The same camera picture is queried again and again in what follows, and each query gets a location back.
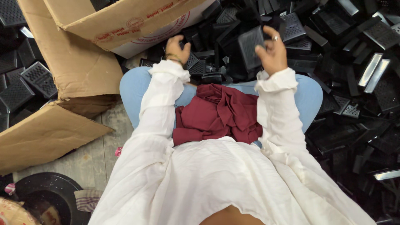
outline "pile of black graters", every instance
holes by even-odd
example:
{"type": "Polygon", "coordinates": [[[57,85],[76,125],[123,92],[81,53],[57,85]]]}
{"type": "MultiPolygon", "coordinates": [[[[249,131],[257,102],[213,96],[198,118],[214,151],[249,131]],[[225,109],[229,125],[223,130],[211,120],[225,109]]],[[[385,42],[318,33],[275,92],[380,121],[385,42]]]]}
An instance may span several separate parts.
{"type": "MultiPolygon", "coordinates": [[[[191,83],[255,80],[254,47],[271,38],[262,26],[275,28],[289,67],[323,89],[308,150],[378,223],[400,223],[400,1],[224,0],[203,17],[182,30],[191,83]]],[[[141,65],[158,63],[165,44],[141,65]]]]}
{"type": "Polygon", "coordinates": [[[0,0],[0,132],[57,99],[53,76],[16,0],[0,0]]]}

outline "left hand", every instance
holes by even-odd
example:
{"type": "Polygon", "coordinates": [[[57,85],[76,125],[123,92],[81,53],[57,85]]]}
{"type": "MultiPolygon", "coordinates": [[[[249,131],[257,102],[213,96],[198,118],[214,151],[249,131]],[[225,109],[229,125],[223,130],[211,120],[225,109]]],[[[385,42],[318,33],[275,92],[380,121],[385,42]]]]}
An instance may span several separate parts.
{"type": "Polygon", "coordinates": [[[190,55],[190,43],[186,43],[185,47],[182,50],[179,45],[179,42],[182,40],[183,40],[183,35],[176,35],[168,39],[167,47],[165,48],[165,54],[170,53],[176,56],[169,55],[167,59],[177,59],[180,60],[182,64],[185,64],[188,61],[190,55]]]}

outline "hand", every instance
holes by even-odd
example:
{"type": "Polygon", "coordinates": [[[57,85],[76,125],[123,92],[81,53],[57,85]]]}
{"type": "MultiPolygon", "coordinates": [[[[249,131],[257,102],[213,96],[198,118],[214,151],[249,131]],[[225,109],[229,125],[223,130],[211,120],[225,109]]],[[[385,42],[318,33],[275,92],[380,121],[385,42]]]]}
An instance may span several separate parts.
{"type": "Polygon", "coordinates": [[[278,40],[266,40],[264,45],[257,45],[255,48],[256,54],[261,59],[262,66],[265,71],[272,76],[274,73],[282,71],[288,67],[288,61],[286,59],[286,48],[282,42],[282,38],[279,36],[278,31],[269,26],[264,26],[264,33],[268,34],[272,38],[278,37],[278,40]]]}
{"type": "Polygon", "coordinates": [[[174,37],[171,37],[168,39],[167,42],[167,47],[165,48],[165,54],[174,54],[174,55],[169,55],[167,56],[167,59],[177,59],[182,62],[182,64],[185,64],[190,55],[190,43],[186,43],[185,47],[183,50],[181,49],[179,42],[183,40],[183,35],[176,35],[174,37]]]}

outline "knee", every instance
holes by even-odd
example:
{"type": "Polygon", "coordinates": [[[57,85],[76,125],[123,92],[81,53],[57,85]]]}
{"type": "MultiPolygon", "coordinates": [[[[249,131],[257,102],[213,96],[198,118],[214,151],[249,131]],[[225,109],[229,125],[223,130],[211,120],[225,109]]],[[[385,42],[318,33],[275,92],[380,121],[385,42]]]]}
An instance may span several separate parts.
{"type": "Polygon", "coordinates": [[[312,96],[316,103],[322,103],[323,92],[321,86],[314,79],[296,74],[296,81],[299,83],[297,85],[298,92],[302,92],[308,96],[312,96]]]}
{"type": "Polygon", "coordinates": [[[124,94],[131,90],[140,90],[142,86],[148,86],[151,76],[148,73],[151,67],[140,66],[128,71],[121,79],[120,93],[124,94]]]}

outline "person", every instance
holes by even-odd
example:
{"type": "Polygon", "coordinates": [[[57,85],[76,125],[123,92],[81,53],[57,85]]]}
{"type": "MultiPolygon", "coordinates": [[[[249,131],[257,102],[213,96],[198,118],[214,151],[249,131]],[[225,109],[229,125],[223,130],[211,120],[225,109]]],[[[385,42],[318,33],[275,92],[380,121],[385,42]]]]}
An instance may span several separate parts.
{"type": "Polygon", "coordinates": [[[322,102],[321,87],[288,68],[279,33],[256,46],[264,75],[233,84],[259,95],[261,147],[232,137],[173,147],[175,107],[196,88],[179,61],[183,36],[170,38],[169,57],[126,73],[120,92],[134,126],[89,225],[369,225],[375,222],[306,150],[304,132],[322,102]]]}

